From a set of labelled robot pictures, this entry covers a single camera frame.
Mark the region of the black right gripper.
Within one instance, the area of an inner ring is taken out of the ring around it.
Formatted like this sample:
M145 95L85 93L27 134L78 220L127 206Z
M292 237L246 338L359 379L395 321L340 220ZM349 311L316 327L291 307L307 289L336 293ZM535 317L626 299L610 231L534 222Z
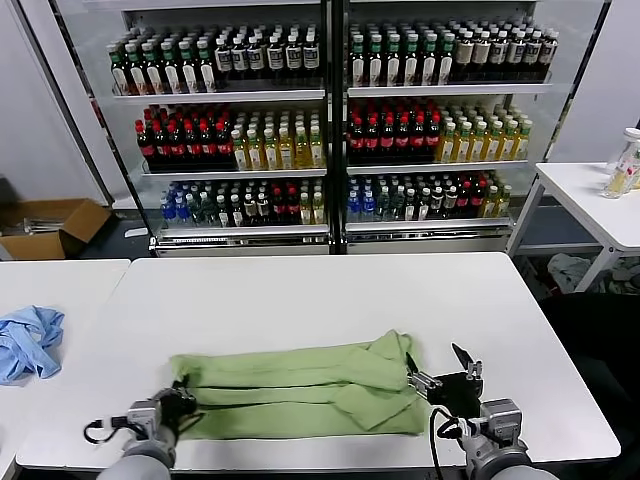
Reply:
M454 354L466 372L437 376L421 371L413 357L407 353L408 383L418 392L426 393L433 406L443 406L452 416L479 416L480 396L483 393L482 362L456 343L451 344Z

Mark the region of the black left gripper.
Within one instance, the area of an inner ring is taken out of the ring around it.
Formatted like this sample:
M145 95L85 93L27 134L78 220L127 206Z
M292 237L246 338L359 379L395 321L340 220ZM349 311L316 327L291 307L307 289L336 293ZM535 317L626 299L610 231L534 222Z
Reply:
M183 387L170 387L158 393L163 420L181 420L194 414L197 409L196 399Z

